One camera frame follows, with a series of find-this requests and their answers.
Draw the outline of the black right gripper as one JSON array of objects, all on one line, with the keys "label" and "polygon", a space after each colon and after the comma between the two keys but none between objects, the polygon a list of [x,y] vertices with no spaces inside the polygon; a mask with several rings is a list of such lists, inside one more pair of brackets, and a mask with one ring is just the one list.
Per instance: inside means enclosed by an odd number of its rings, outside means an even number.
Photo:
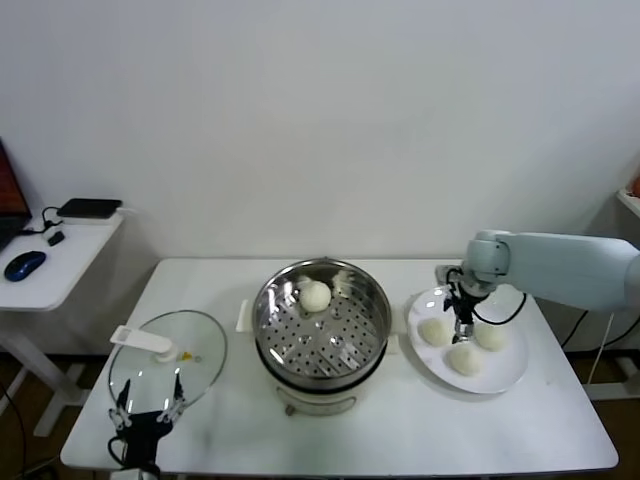
[{"label": "black right gripper", "polygon": [[453,308],[456,321],[454,325],[454,335],[452,343],[470,341],[473,338],[474,323],[473,312],[479,303],[477,296],[471,295],[459,285],[451,286],[448,296],[443,301],[443,311],[447,312]]}]

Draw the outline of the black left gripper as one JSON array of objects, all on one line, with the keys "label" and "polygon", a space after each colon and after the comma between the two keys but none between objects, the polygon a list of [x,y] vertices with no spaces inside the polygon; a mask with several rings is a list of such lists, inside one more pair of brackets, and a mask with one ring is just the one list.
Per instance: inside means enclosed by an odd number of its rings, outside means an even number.
[{"label": "black left gripper", "polygon": [[122,468],[157,468],[159,441],[169,435],[186,409],[186,399],[180,375],[175,375],[173,397],[160,413],[152,411],[129,416],[127,402],[131,380],[124,383],[115,406],[109,409],[109,418],[116,429],[112,444],[120,443],[122,452],[112,450],[112,459]]}]

